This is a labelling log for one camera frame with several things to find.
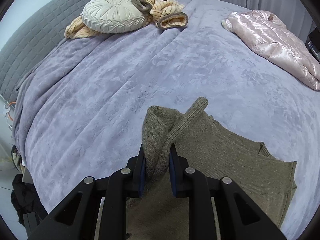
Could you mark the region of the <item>olive green knit sweater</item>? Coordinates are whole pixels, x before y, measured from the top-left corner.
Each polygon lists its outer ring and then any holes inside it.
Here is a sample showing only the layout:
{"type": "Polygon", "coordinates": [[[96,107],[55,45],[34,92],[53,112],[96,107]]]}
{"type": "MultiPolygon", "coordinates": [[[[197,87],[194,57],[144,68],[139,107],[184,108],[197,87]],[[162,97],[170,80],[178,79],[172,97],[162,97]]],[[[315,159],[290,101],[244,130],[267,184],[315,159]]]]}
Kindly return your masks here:
{"type": "Polygon", "coordinates": [[[127,202],[131,239],[187,239],[188,200],[172,195],[169,151],[205,176],[228,176],[276,224],[281,226],[296,190],[296,163],[276,159],[263,142],[237,135],[205,112],[206,98],[198,98],[186,113],[151,106],[143,128],[146,184],[140,199],[127,202]]]}

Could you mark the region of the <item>black bag on floor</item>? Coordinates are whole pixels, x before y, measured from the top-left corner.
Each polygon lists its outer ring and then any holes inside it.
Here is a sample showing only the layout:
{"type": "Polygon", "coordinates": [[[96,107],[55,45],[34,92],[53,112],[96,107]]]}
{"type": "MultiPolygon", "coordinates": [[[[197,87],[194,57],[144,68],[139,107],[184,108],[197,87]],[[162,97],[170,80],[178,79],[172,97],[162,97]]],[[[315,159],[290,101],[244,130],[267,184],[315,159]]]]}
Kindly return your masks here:
{"type": "Polygon", "coordinates": [[[16,174],[12,181],[11,203],[18,215],[18,222],[24,225],[23,215],[36,212],[41,219],[45,219],[48,212],[43,207],[39,195],[33,184],[24,183],[22,174],[16,174]]]}

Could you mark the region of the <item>lavender plush bed blanket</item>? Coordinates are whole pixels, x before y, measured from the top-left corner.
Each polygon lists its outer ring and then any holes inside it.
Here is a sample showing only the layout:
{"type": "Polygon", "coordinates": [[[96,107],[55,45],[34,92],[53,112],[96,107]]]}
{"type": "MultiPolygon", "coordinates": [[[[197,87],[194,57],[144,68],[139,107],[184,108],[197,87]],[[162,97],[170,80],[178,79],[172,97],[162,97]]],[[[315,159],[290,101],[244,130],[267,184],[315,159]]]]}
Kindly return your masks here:
{"type": "Polygon", "coordinates": [[[65,38],[20,84],[14,141],[42,205],[50,212],[85,177],[124,168],[143,148],[149,107],[186,113],[203,97],[224,128],[296,163],[296,190],[277,227],[297,239],[319,206],[319,91],[222,27],[231,12],[250,10],[176,1],[186,28],[65,38]]]}

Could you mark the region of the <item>grey quilted headboard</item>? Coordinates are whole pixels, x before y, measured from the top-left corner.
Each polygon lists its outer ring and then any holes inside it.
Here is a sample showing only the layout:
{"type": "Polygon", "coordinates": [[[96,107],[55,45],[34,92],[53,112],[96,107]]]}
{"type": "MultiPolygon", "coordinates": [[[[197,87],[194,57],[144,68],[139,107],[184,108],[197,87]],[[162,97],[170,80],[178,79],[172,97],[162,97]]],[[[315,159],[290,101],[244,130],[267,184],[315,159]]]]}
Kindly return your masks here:
{"type": "Polygon", "coordinates": [[[17,86],[64,37],[65,28],[90,0],[52,0],[31,15],[1,49],[1,96],[17,99],[17,86]]]}

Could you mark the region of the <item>pink satin puffer jacket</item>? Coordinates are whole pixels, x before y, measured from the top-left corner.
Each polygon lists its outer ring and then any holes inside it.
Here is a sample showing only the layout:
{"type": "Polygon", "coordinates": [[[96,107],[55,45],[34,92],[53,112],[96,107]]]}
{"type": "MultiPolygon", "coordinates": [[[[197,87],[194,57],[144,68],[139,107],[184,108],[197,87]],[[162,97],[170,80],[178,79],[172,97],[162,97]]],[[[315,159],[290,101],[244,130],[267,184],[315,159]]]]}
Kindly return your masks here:
{"type": "Polygon", "coordinates": [[[264,10],[231,12],[221,25],[251,51],[319,91],[319,62],[276,14],[264,10]]]}

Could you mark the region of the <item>round white pleated cushion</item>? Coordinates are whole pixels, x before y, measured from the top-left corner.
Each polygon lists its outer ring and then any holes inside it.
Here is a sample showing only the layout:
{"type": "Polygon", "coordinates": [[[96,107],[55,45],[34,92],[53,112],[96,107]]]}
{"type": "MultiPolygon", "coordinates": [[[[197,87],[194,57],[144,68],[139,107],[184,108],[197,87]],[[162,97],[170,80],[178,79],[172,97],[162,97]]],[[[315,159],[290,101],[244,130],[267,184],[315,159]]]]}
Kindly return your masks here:
{"type": "Polygon", "coordinates": [[[131,0],[91,0],[84,6],[81,19],[85,26],[99,33],[119,34],[143,27],[148,16],[131,0]]]}

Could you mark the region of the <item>peach striped fleece garment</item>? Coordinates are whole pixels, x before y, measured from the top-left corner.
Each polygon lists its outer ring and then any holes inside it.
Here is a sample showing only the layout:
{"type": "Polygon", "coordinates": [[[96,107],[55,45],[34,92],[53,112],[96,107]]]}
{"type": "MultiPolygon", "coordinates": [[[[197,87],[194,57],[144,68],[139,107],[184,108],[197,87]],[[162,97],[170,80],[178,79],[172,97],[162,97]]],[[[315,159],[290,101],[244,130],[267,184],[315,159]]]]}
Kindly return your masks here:
{"type": "MultiPolygon", "coordinates": [[[[184,5],[176,0],[131,0],[136,8],[148,19],[146,24],[154,24],[161,30],[171,28],[185,28],[188,24],[188,15],[182,10],[184,5]]],[[[85,26],[81,14],[75,18],[66,28],[64,36],[66,39],[87,38],[98,36],[99,33],[85,26]]]]}

